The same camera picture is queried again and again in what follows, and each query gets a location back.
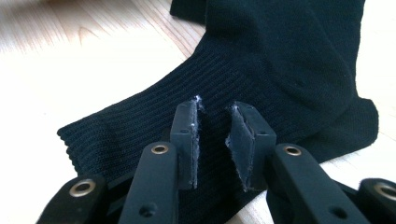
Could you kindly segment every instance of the table top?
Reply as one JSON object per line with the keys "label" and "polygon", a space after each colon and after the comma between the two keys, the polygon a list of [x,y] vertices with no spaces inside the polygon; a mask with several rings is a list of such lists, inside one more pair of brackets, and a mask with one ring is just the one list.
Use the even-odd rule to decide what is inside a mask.
{"label": "table top", "polygon": [[[0,0],[0,223],[36,222],[76,173],[56,132],[144,90],[183,63],[205,27],[169,15],[171,0]],[[322,163],[352,188],[396,182],[396,3],[366,1],[359,95],[375,102],[379,136]],[[272,223],[265,192],[228,223]]]}

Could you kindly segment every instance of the dark cloth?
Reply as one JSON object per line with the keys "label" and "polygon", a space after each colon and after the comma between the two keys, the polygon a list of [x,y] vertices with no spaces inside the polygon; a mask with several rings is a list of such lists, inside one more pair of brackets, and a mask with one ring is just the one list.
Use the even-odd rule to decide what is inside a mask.
{"label": "dark cloth", "polygon": [[200,95],[198,189],[179,193],[179,223],[224,223],[257,195],[243,192],[224,144],[234,101],[254,105],[279,143],[299,144],[319,162],[369,146],[378,132],[375,106],[355,83],[363,1],[204,2],[172,6],[173,15],[206,24],[186,62],[58,132],[79,175],[112,180],[137,166],[179,103]]}

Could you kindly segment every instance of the sock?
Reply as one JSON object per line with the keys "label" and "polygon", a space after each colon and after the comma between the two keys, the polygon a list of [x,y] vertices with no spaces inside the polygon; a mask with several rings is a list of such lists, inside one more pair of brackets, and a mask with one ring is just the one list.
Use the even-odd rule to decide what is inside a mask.
{"label": "sock", "polygon": [[302,143],[319,161],[375,140],[375,107],[355,87],[362,7],[362,1],[209,0],[206,33],[186,62],[58,134],[79,175],[109,181],[137,166],[142,149],[172,125],[178,104],[200,95],[198,189],[179,193],[179,223],[224,223],[257,195],[243,191],[224,144],[234,101],[254,105],[279,143]]}

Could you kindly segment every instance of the black garment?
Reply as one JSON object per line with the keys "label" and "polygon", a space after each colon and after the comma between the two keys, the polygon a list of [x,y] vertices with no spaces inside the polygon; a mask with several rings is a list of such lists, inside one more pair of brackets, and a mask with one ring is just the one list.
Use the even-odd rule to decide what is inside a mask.
{"label": "black garment", "polygon": [[375,106],[355,84],[363,1],[208,0],[205,8],[206,33],[186,62],[58,132],[79,175],[112,180],[160,139],[177,104],[200,95],[198,189],[180,192],[179,223],[223,223],[256,196],[242,191],[224,145],[234,101],[255,105],[278,142],[306,147],[318,161],[366,147],[378,131]]}

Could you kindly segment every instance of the black plastic part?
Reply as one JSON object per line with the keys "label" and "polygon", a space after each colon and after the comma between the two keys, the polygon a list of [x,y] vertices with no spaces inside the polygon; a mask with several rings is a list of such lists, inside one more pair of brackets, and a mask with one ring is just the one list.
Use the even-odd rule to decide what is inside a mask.
{"label": "black plastic part", "polygon": [[70,180],[49,201],[37,223],[103,223],[106,188],[105,179],[99,175]]}
{"label": "black plastic part", "polygon": [[179,156],[179,189],[197,188],[198,174],[198,102],[184,102],[177,106],[170,132],[171,143]]}
{"label": "black plastic part", "polygon": [[369,223],[304,148],[292,144],[278,145],[272,162],[276,181],[285,191],[284,195],[278,192],[276,197],[284,199],[286,196],[294,215],[293,218],[280,217],[285,214],[274,213],[276,200],[267,199],[274,220],[281,220],[279,223],[293,220],[295,224]]}
{"label": "black plastic part", "polygon": [[265,157],[274,153],[276,134],[252,105],[235,102],[231,109],[232,128],[227,147],[244,190],[265,190]]}
{"label": "black plastic part", "polygon": [[176,147],[168,142],[146,146],[119,223],[177,223],[177,193]]}
{"label": "black plastic part", "polygon": [[372,223],[396,223],[396,184],[385,179],[361,181],[359,208]]}

